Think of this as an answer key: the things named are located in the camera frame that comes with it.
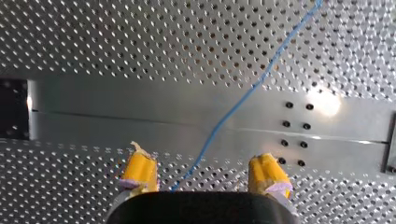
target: metal panel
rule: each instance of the metal panel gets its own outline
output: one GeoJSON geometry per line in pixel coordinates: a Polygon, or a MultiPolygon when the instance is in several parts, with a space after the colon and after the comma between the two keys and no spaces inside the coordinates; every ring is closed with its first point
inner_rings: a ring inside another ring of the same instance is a hole
{"type": "MultiPolygon", "coordinates": [[[[32,137],[42,142],[1,144],[0,218],[100,222],[130,140],[158,151],[168,189],[312,4],[1,1],[0,76],[37,81],[32,137]]],[[[394,179],[377,173],[396,99],[394,9],[326,2],[181,189],[246,190],[246,161],[270,151],[291,164],[304,223],[395,222],[394,179]],[[329,98],[332,117],[319,110],[329,98]]]]}
{"type": "MultiPolygon", "coordinates": [[[[138,82],[109,77],[53,77],[33,82],[34,109],[123,119],[144,119],[211,128],[245,90],[200,84],[138,82]]],[[[226,124],[233,129],[324,135],[386,142],[395,105],[329,93],[257,90],[226,124]],[[292,109],[286,102],[294,103],[292,109]],[[306,109],[307,104],[314,106],[306,109]],[[285,128],[282,121],[291,126],[285,128]],[[303,128],[311,125],[310,130],[303,128]]]]}
{"type": "MultiPolygon", "coordinates": [[[[15,77],[90,74],[247,88],[312,5],[3,1],[0,65],[15,77]]],[[[393,0],[325,3],[291,41],[264,88],[394,100],[394,8],[393,0]]]]}
{"type": "MultiPolygon", "coordinates": [[[[6,223],[98,223],[119,193],[116,186],[128,150],[46,143],[0,144],[0,218],[6,223]]],[[[154,153],[161,188],[191,164],[189,157],[154,153]]],[[[396,186],[388,177],[339,175],[286,167],[303,223],[393,223],[396,186]]],[[[181,190],[246,190],[247,166],[204,161],[181,190]]]]}
{"type": "MultiPolygon", "coordinates": [[[[132,119],[98,119],[34,113],[37,139],[43,142],[97,147],[127,148],[136,141],[148,151],[195,158],[209,130],[180,124],[155,123],[132,119]]],[[[248,163],[264,152],[283,157],[288,164],[303,160],[307,167],[355,175],[379,174],[385,144],[320,139],[283,133],[248,130],[221,131],[206,152],[208,160],[227,158],[248,163]],[[283,147],[281,140],[288,141],[283,147]]]]}

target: hole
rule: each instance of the hole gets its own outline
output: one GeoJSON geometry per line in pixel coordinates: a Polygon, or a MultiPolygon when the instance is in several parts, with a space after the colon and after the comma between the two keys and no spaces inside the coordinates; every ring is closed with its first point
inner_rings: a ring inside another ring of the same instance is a hole
{"type": "Polygon", "coordinates": [[[286,164],[286,160],[283,157],[279,157],[277,162],[279,162],[279,164],[286,164]]]}
{"type": "Polygon", "coordinates": [[[286,103],[287,108],[293,108],[293,103],[292,102],[287,102],[286,103]]]}
{"type": "Polygon", "coordinates": [[[311,125],[309,123],[305,123],[303,124],[303,128],[306,130],[310,130],[311,129],[311,125]]]}
{"type": "Polygon", "coordinates": [[[299,166],[305,166],[305,162],[302,161],[302,160],[298,160],[298,161],[297,161],[297,164],[298,164],[299,166]]]}
{"type": "Polygon", "coordinates": [[[288,122],[287,120],[284,120],[282,122],[283,127],[289,128],[290,127],[290,122],[288,122]]]}
{"type": "Polygon", "coordinates": [[[282,140],[280,141],[280,144],[281,144],[282,146],[284,146],[284,147],[287,147],[287,146],[289,145],[288,141],[286,141],[285,139],[282,139],[282,140]]]}
{"type": "Polygon", "coordinates": [[[302,142],[300,143],[300,147],[307,148],[307,147],[308,147],[308,144],[307,144],[305,141],[302,141],[302,142]]]}
{"type": "Polygon", "coordinates": [[[314,109],[314,106],[311,105],[311,104],[308,104],[308,105],[306,105],[305,108],[306,108],[307,110],[313,110],[313,109],[314,109]]]}

